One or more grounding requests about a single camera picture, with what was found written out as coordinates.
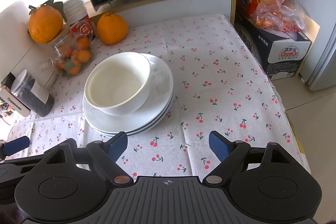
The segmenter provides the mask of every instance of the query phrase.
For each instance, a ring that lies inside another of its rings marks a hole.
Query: bag of oranges
[[[305,29],[305,12],[295,0],[260,0],[251,22],[258,28],[282,32],[300,32]]]
[[[56,58],[40,62],[41,70],[56,65],[63,76],[71,78],[83,71],[92,60],[89,39],[81,33],[74,33],[66,24],[49,43],[53,46]]]

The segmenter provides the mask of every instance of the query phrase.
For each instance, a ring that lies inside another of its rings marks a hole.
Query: changhong logo
[[[17,109],[22,110],[22,108],[19,107],[16,103],[14,103],[9,97],[7,98],[7,100],[8,100],[9,102],[11,102],[12,105],[15,106]]]

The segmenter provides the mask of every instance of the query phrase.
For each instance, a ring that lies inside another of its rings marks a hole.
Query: orange
[[[58,50],[63,58],[70,58],[72,48],[69,45],[62,45]]]
[[[81,50],[77,54],[77,60],[82,63],[89,62],[91,59],[91,53],[88,50]]]
[[[105,13],[97,23],[99,39],[107,44],[113,45],[123,40],[128,32],[126,21],[119,15]]]
[[[76,74],[79,73],[79,71],[81,69],[81,64],[77,60],[72,60],[72,62],[75,64],[75,67],[73,67],[72,69],[68,70],[68,74],[76,75]]]
[[[77,59],[77,54],[78,54],[79,50],[73,50],[71,53],[71,60]]]
[[[89,39],[87,39],[86,37],[81,37],[77,40],[77,49],[87,50],[88,48],[90,48]]]
[[[31,38],[38,43],[48,43],[61,30],[63,17],[49,5],[36,8],[30,15],[28,28]]]
[[[56,62],[56,67],[59,69],[59,70],[64,70],[64,65],[65,65],[65,61],[57,61]]]

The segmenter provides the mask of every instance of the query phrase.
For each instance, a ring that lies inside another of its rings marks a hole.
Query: stack of plates
[[[173,75],[160,58],[144,55],[151,64],[151,90],[145,103],[125,116],[111,116],[93,108],[83,96],[83,112],[88,124],[98,133],[113,137],[120,131],[127,135],[143,133],[156,126],[165,116],[174,100]]]

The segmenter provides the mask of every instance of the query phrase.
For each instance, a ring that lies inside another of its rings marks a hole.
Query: tablecloth
[[[15,122],[9,140],[26,135],[31,145],[11,158],[42,154],[67,138],[74,138],[78,147],[106,141],[85,121],[85,81],[105,58],[135,51],[158,56],[169,65],[175,98],[157,126],[128,137],[127,150],[117,163],[133,178],[198,175],[202,180],[219,164],[208,145],[212,130],[251,146],[278,142],[302,164],[267,76],[223,15],[142,26],[130,29],[119,44],[106,46],[96,40],[92,47],[95,54],[90,67],[71,80],[60,77],[51,88],[55,105],[49,115],[41,118],[31,113]]]

